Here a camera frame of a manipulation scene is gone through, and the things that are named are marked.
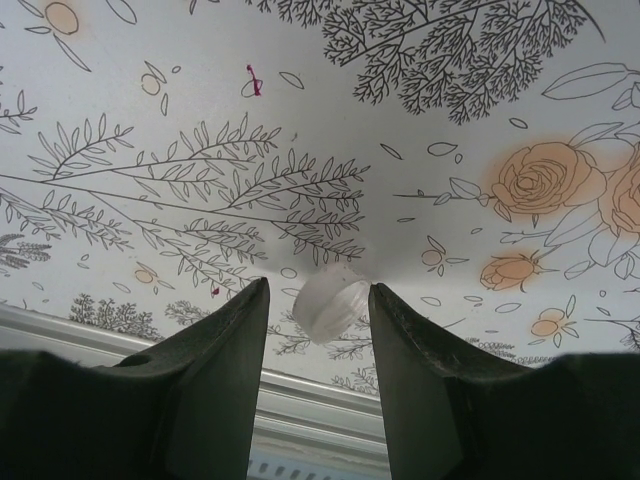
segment wall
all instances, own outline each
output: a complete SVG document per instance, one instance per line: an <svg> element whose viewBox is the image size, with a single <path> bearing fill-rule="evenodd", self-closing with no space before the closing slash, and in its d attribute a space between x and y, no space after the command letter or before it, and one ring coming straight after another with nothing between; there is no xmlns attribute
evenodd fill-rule
<svg viewBox="0 0 640 480"><path fill-rule="evenodd" d="M266 275L265 366L375 394L366 319L325 347L290 321L339 259L519 363L637 350L613 3L6 0L3 300L157 340Z"/></svg>

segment floral wallpaper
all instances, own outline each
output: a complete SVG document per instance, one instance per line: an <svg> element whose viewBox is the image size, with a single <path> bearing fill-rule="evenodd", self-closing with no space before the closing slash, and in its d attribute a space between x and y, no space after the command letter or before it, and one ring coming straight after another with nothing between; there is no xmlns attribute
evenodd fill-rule
<svg viewBox="0 0 640 480"><path fill-rule="evenodd" d="M161 340L259 276L264 366L377 394L351 262L510 361L640 351L640 5L6 0L1 301Z"/></svg>

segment pink mark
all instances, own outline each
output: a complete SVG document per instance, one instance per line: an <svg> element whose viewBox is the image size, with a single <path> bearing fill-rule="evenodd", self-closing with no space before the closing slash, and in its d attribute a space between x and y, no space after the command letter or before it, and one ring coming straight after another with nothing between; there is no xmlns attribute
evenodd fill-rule
<svg viewBox="0 0 640 480"><path fill-rule="evenodd" d="M253 80L253 93L256 97L259 97L260 94L260 84L262 83L260 80L256 78L256 74L253 71L253 67L251 65L247 65L247 72L251 74L251 79Z"/></svg>

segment fern drawing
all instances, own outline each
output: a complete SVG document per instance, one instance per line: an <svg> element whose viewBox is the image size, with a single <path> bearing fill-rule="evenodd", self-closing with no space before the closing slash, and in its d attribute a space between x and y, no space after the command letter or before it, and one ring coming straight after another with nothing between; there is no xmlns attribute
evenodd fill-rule
<svg viewBox="0 0 640 480"><path fill-rule="evenodd" d="M20 238L24 238L24 235L9 233L0 236L0 265L19 270L28 268L31 262L46 262L51 258L51 255L46 252L51 245L28 242L11 245Z"/></svg>

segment leaf drawing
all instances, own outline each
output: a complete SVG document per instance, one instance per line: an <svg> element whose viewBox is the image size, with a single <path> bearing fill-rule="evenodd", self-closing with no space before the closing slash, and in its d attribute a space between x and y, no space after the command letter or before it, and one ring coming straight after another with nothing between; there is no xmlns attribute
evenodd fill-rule
<svg viewBox="0 0 640 480"><path fill-rule="evenodd" d="M444 205L449 200L451 200L453 196L449 192L444 192L442 195L438 196L436 200L433 202L434 205Z"/></svg>
<svg viewBox="0 0 640 480"><path fill-rule="evenodd" d="M438 242L431 235L427 235L427 241L429 242L429 245L431 245L434 249L436 249L442 255L446 255L447 251L445 250L445 248L440 244L440 242Z"/></svg>
<svg viewBox="0 0 640 480"><path fill-rule="evenodd" d="M131 293L131 289L123 283L113 282L113 286L124 293Z"/></svg>
<svg viewBox="0 0 640 480"><path fill-rule="evenodd" d="M589 256L602 267L609 266L640 241L640 235L635 232L620 230L614 235L609 228L600 230L589 243Z"/></svg>
<svg viewBox="0 0 640 480"><path fill-rule="evenodd" d="M44 18L44 14L29 2L27 2L27 0L18 0L18 3L22 5L31 15L38 18Z"/></svg>
<svg viewBox="0 0 640 480"><path fill-rule="evenodd" d="M451 184L453 192L465 200L473 200L480 197L482 194L480 187L475 183L468 182L467 180L451 177L449 179L449 183Z"/></svg>
<svg viewBox="0 0 640 480"><path fill-rule="evenodd" d="M105 0L107 5L113 13L115 13L120 20L126 22L130 25L135 25L138 23L138 17L136 16L136 12L131 8L126 0Z"/></svg>
<svg viewBox="0 0 640 480"><path fill-rule="evenodd" d="M91 73L91 69L87 67L87 65L82 61L82 59L78 55L76 55L76 53L73 50L71 50L71 47L69 47L69 45L67 45L55 33L53 34L53 38L55 38L56 43L58 44L60 49L64 52L64 54L69 58L69 60L71 60L73 63L75 63L78 67L80 67L85 72Z"/></svg>
<svg viewBox="0 0 640 480"><path fill-rule="evenodd" d="M571 317L575 308L576 308L576 296L571 295L571 297L569 298L569 302L567 303L567 308L565 308L565 313L567 315L567 318Z"/></svg>
<svg viewBox="0 0 640 480"><path fill-rule="evenodd" d="M509 119L509 123L516 128L520 128L521 130L526 130L527 128L529 128L529 125L527 125L527 122L525 122L520 118L512 117Z"/></svg>
<svg viewBox="0 0 640 480"><path fill-rule="evenodd" d="M420 300L422 300L427 305L431 305L432 307L441 307L442 306L442 302L439 299L435 298L435 297L421 297Z"/></svg>
<svg viewBox="0 0 640 480"><path fill-rule="evenodd" d="M631 73L623 63L595 63L561 76L542 95L554 100L590 97L623 82Z"/></svg>
<svg viewBox="0 0 640 480"><path fill-rule="evenodd" d="M446 107L462 124L518 100L545 57L566 48L586 22L577 1L245 0L307 28L322 25L325 57L358 63L353 95L376 105L395 92L421 114Z"/></svg>
<svg viewBox="0 0 640 480"><path fill-rule="evenodd" d="M402 155L400 155L395 148L392 148L389 145L385 145L384 143L381 143L380 146L392 157L397 158L398 160L404 160L404 158L402 158Z"/></svg>
<svg viewBox="0 0 640 480"><path fill-rule="evenodd" d="M290 72L279 72L278 75L282 77L282 79L287 82L289 85L294 86L300 90L304 90L304 84L300 77Z"/></svg>
<svg viewBox="0 0 640 480"><path fill-rule="evenodd" d="M584 130L578 132L569 142L569 145L573 147L579 147L587 142L591 142L593 140L598 140L600 138L606 137L610 133L614 132L618 128L620 128L623 124L621 122L613 122L613 123L598 123L596 125L591 125Z"/></svg>
<svg viewBox="0 0 640 480"><path fill-rule="evenodd" d="M545 247L555 247L589 235L602 224L598 202L593 201L574 208L558 223L544 242Z"/></svg>
<svg viewBox="0 0 640 480"><path fill-rule="evenodd" d="M162 95L162 101L160 102L160 112L165 117L167 116L167 110L169 109L169 95L166 93Z"/></svg>
<svg viewBox="0 0 640 480"><path fill-rule="evenodd" d="M443 157L445 155L453 153L456 148L458 148L458 146L452 143L436 142L427 147L427 152L429 152L429 154L433 155L434 157Z"/></svg>
<svg viewBox="0 0 640 480"><path fill-rule="evenodd" d="M300 293L300 290L298 290L297 288L283 288L281 291L285 295L288 295L293 298L296 298L298 296L298 293Z"/></svg>
<svg viewBox="0 0 640 480"><path fill-rule="evenodd" d="M619 279L626 280L633 275L635 268L636 260L633 255L625 254L616 263L614 273Z"/></svg>
<svg viewBox="0 0 640 480"><path fill-rule="evenodd" d="M522 306L521 303L505 303L496 307L496 313L511 313L515 312Z"/></svg>
<svg viewBox="0 0 640 480"><path fill-rule="evenodd" d="M586 273L589 269L593 268L593 266L595 266L595 262L591 262L589 260L582 261L568 268L564 272L564 277L567 280L573 280L574 278L579 277L583 273Z"/></svg>
<svg viewBox="0 0 640 480"><path fill-rule="evenodd" d="M25 28L27 32L37 33L38 35L46 35L51 33L52 30L49 27L29 27Z"/></svg>

